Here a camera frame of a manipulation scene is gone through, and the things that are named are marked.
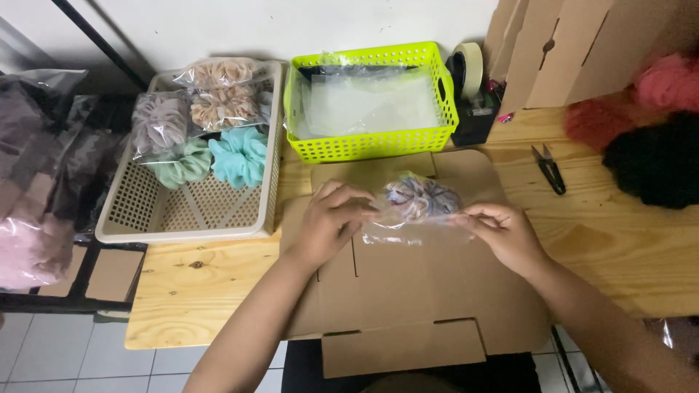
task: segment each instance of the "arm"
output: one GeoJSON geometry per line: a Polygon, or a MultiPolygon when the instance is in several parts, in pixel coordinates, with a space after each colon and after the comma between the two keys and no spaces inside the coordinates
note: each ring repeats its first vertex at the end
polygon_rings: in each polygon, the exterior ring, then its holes
{"type": "Polygon", "coordinates": [[[470,229],[546,301],[614,393],[696,392],[699,374],[606,296],[551,259],[524,211],[478,204],[453,224],[470,229]]]}
{"type": "Polygon", "coordinates": [[[375,214],[371,194],[327,182],[308,205],[297,242],[270,267],[196,365],[184,393],[253,392],[311,275],[375,214]]]}

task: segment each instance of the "dark pants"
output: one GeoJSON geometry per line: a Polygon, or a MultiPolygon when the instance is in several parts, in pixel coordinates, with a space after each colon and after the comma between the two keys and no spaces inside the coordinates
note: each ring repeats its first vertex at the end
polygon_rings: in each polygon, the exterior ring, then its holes
{"type": "MultiPolygon", "coordinates": [[[[359,393],[380,378],[377,373],[323,379],[320,340],[289,341],[284,363],[282,393],[359,393]]],[[[468,393],[541,393],[531,353],[488,356],[487,362],[434,367],[415,372],[442,378],[468,393]]]]}

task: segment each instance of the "hand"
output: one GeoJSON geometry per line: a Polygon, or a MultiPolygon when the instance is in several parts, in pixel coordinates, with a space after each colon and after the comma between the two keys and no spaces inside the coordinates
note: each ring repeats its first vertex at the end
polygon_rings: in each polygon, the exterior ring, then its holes
{"type": "Polygon", "coordinates": [[[454,216],[452,224],[465,227],[483,239],[500,262],[523,277],[551,261],[520,208],[478,203],[454,216]]]}
{"type": "Polygon", "coordinates": [[[328,181],[308,204],[301,233],[290,253],[305,266],[318,269],[340,252],[365,221],[378,214],[368,204],[373,200],[369,192],[328,181]]]}

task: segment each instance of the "beige plastic basket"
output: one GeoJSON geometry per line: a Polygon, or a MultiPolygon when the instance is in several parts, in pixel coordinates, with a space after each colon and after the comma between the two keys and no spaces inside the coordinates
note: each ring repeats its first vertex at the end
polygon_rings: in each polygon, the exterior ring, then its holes
{"type": "MultiPolygon", "coordinates": [[[[282,65],[275,63],[272,116],[262,184],[234,190],[212,173],[178,190],[161,185],[124,151],[95,236],[103,243],[178,243],[269,237],[273,233],[282,134],[282,65]]],[[[179,88],[175,71],[156,75],[149,92],[179,88]]]]}

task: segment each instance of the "forearm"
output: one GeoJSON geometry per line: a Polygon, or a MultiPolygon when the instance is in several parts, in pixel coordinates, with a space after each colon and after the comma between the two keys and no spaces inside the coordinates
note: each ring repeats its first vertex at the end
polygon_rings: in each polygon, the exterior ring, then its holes
{"type": "Polygon", "coordinates": [[[218,333],[184,393],[254,391],[312,273],[289,253],[282,255],[218,333]]]}
{"type": "Polygon", "coordinates": [[[525,277],[614,393],[689,392],[699,377],[639,320],[564,266],[541,262],[525,277]]]}

